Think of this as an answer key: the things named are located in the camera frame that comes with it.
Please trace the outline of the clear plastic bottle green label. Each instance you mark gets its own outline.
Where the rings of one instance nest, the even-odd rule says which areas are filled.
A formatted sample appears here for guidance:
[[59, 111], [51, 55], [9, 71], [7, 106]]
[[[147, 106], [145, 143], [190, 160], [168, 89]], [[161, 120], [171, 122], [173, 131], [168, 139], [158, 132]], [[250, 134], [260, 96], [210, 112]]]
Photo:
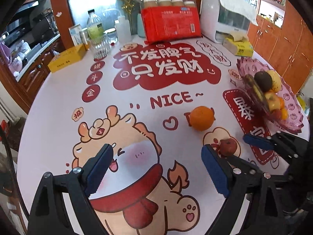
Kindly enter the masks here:
[[101, 18], [95, 13], [95, 10], [88, 11], [87, 31], [90, 39], [94, 43], [101, 43], [104, 34]]

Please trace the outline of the white towel on appliance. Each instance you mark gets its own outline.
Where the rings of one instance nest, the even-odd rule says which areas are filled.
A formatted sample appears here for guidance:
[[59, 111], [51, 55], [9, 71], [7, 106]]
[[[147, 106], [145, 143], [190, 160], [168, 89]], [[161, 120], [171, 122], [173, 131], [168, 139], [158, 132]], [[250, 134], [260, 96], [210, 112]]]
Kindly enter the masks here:
[[256, 9], [245, 0], [220, 0], [220, 4], [226, 10], [240, 14], [252, 24], [258, 25]]

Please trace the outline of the pink glass fruit bowl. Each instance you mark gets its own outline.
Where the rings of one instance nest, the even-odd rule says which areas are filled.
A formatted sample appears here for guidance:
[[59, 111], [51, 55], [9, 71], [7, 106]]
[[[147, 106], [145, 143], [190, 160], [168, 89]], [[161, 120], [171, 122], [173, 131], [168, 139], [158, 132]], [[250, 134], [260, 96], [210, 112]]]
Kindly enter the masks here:
[[237, 69], [245, 91], [263, 116], [289, 133], [300, 134], [302, 108], [284, 79], [269, 65], [250, 57], [238, 59]]

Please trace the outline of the white squeeze bottle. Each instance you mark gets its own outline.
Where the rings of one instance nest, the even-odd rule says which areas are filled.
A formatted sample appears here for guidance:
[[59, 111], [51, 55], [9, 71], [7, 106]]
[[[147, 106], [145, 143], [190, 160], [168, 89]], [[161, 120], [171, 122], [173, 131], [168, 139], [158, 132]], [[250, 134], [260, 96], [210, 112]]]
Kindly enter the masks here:
[[103, 13], [104, 30], [115, 28], [117, 31], [118, 43], [126, 44], [132, 40], [130, 22], [118, 9], [107, 9]]

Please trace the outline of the orange beside avocado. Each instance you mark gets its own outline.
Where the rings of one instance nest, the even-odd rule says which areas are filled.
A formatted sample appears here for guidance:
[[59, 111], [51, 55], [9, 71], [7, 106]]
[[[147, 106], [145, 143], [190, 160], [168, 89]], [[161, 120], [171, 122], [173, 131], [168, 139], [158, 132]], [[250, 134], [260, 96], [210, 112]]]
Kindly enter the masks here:
[[206, 106], [198, 106], [189, 115], [192, 128], [198, 131], [209, 129], [215, 121], [214, 110]]

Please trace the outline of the white countertop appliance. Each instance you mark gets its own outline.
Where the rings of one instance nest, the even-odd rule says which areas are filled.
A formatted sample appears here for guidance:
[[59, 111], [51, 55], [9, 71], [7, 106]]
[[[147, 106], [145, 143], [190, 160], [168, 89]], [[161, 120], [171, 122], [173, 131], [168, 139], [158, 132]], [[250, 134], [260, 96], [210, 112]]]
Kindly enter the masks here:
[[251, 22], [244, 16], [226, 10], [220, 0], [201, 0], [200, 24], [202, 35], [215, 43], [235, 33], [247, 33]]

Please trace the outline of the small glass jar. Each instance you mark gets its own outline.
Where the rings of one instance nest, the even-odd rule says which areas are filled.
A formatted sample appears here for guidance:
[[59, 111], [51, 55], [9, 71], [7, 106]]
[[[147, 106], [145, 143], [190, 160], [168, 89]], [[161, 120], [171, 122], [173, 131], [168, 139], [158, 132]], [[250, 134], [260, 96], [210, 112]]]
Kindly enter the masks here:
[[116, 29], [115, 28], [109, 28], [109, 29], [105, 30], [104, 32], [108, 37], [109, 43], [113, 46], [118, 41]]

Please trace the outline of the brown overripe banana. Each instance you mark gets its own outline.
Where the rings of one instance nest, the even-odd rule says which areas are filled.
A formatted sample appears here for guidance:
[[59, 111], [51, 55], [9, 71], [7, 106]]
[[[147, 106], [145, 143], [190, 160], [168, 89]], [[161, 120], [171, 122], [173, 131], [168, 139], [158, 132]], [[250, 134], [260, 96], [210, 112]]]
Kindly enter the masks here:
[[264, 112], [269, 112], [270, 110], [269, 110], [268, 102], [261, 88], [258, 86], [256, 81], [254, 80], [253, 76], [250, 74], [245, 75], [243, 78], [243, 82], [245, 85], [245, 89], [249, 97], [253, 101], [253, 103], [257, 105], [257, 107], [259, 107]]

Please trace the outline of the red snack package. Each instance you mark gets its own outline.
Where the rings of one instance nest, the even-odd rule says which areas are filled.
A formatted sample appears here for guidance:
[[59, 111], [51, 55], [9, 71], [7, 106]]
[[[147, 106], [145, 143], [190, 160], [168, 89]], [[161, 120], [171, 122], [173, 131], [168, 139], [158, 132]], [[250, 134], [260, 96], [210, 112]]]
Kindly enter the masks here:
[[201, 36], [200, 18], [195, 7], [156, 6], [141, 10], [146, 43]]

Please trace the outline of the dark avocado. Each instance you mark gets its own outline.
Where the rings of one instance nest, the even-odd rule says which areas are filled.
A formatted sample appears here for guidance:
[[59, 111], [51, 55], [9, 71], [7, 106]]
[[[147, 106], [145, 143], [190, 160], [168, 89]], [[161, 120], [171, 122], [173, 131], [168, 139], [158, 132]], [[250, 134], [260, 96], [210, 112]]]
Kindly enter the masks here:
[[268, 92], [273, 86], [273, 80], [266, 71], [259, 71], [254, 75], [254, 80], [263, 92]]

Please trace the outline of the yellow pear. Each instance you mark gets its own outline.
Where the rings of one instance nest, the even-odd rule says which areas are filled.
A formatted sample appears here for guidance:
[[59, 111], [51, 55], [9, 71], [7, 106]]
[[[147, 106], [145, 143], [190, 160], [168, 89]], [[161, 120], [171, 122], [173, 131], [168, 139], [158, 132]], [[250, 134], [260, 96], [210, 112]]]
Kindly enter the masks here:
[[280, 75], [275, 70], [268, 70], [267, 73], [270, 75], [272, 79], [271, 90], [273, 90], [275, 93], [279, 92], [282, 87]]

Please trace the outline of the small orange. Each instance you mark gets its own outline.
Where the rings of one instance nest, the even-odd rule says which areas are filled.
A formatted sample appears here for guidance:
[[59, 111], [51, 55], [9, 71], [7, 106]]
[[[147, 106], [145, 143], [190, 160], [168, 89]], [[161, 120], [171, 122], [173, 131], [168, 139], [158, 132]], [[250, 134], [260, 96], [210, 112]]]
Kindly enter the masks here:
[[275, 120], [281, 120], [282, 119], [282, 111], [281, 109], [274, 109], [271, 112], [271, 116], [275, 119]]

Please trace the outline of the red lychee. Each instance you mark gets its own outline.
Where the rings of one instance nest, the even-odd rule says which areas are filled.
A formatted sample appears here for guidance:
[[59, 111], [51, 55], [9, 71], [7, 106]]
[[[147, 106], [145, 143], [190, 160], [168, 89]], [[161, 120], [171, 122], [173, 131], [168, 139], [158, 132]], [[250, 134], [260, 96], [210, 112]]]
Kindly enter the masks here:
[[237, 142], [233, 138], [222, 139], [219, 152], [222, 156], [231, 156], [235, 154], [237, 148]]

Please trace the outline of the pack of beige jars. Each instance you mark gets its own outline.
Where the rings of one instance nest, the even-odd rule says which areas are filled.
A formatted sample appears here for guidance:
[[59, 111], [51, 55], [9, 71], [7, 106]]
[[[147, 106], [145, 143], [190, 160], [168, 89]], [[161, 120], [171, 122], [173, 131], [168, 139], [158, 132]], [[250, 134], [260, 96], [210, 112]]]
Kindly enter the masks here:
[[194, 0], [134, 0], [140, 3], [141, 9], [147, 9], [151, 7], [197, 7]]

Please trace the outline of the red apple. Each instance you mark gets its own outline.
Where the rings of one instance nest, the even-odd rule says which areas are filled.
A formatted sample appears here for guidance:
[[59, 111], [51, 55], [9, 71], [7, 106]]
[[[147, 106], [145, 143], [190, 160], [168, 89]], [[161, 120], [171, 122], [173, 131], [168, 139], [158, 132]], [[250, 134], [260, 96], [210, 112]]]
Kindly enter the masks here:
[[264, 96], [268, 103], [269, 111], [272, 112], [274, 109], [280, 109], [279, 97], [273, 91], [264, 93]]

